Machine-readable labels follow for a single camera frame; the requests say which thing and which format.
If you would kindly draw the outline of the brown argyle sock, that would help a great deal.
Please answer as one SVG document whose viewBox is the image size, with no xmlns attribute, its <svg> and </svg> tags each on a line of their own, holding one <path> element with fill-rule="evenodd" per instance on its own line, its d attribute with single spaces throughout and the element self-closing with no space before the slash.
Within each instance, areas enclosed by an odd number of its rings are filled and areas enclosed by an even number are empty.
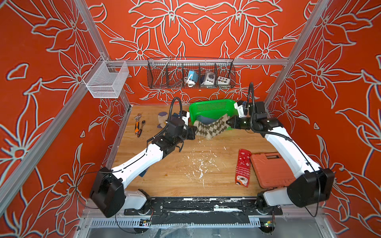
<svg viewBox="0 0 381 238">
<path fill-rule="evenodd" d="M 210 140 L 229 128 L 229 125 L 226 123 L 229 119 L 230 117 L 227 114 L 225 114 L 220 119 L 209 125 L 203 124 L 200 121 L 195 121 L 193 124 L 196 127 L 195 133 L 198 136 Z"/>
</svg>

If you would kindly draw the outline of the blue striped sock orange cuff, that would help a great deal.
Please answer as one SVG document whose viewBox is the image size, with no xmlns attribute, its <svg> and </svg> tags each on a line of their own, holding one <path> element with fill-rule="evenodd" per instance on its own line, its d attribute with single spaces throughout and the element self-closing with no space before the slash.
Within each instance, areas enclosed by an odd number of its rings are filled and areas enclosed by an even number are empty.
<svg viewBox="0 0 381 238">
<path fill-rule="evenodd" d="M 204 116 L 201 116 L 201 115 L 198 115 L 196 117 L 196 120 L 201 122 L 204 125 L 209 125 L 209 124 L 212 124 L 212 123 L 217 121 L 217 119 L 212 119 L 212 118 L 204 117 Z"/>
</svg>

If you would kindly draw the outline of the cream striped sock purple toe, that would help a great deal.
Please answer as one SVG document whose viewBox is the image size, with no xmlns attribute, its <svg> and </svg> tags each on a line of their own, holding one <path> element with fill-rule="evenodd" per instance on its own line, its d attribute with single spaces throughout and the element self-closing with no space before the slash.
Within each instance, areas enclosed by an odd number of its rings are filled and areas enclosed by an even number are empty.
<svg viewBox="0 0 381 238">
<path fill-rule="evenodd" d="M 139 174 L 139 176 L 140 176 L 140 177 L 144 177 L 148 170 L 149 170 L 149 167 L 148 167 L 147 169 L 145 169 L 144 171 L 142 171 L 142 172 Z"/>
</svg>

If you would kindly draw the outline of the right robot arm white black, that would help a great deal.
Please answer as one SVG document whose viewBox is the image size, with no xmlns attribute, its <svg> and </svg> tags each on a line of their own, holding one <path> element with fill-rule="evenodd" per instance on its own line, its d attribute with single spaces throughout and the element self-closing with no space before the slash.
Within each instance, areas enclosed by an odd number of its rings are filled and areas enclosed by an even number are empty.
<svg viewBox="0 0 381 238">
<path fill-rule="evenodd" d="M 295 178 L 288 186 L 260 192 L 255 205 L 259 213 L 266 215 L 282 205 L 299 208 L 318 205 L 330 198 L 334 172 L 313 161 L 291 138 L 283 124 L 267 115 L 263 102 L 239 101 L 234 108 L 238 115 L 231 117 L 227 125 L 262 135 L 280 153 Z"/>
</svg>

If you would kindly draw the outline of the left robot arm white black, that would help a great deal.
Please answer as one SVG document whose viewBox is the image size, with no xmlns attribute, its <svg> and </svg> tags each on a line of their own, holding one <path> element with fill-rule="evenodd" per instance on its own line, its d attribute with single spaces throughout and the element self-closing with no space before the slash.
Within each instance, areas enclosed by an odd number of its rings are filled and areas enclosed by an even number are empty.
<svg viewBox="0 0 381 238">
<path fill-rule="evenodd" d="M 189 112 L 172 116 L 165 128 L 142 152 L 127 162 L 111 169 L 100 169 L 96 176 L 90 198 L 104 214 L 110 218 L 120 210 L 135 209 L 146 213 L 151 206 L 151 197 L 142 189 L 128 191 L 128 185 L 151 165 L 161 161 L 176 148 L 182 150 L 185 140 L 195 139 L 195 127 L 189 126 Z"/>
</svg>

